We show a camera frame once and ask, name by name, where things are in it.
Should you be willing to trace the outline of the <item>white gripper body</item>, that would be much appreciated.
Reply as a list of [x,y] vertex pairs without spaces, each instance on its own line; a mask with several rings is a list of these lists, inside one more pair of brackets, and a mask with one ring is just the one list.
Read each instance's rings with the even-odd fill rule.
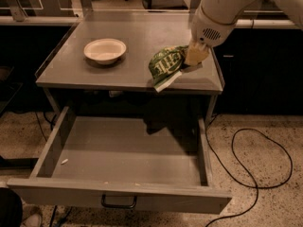
[[227,39],[234,27],[234,24],[226,25],[214,22],[201,9],[197,9],[191,24],[192,40],[216,47]]

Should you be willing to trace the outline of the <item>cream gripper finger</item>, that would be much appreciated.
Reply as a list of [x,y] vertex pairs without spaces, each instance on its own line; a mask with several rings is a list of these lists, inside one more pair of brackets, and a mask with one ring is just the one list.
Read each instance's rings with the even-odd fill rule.
[[189,66],[196,66],[207,58],[209,55],[209,48],[206,44],[191,41],[188,45],[185,64]]

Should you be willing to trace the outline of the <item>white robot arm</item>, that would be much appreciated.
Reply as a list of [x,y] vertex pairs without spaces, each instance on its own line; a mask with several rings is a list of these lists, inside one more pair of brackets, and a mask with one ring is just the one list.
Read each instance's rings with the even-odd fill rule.
[[[208,49],[222,44],[243,11],[258,0],[201,0],[191,23],[191,40],[185,64],[196,66]],[[303,0],[272,0],[299,28],[303,28]]]

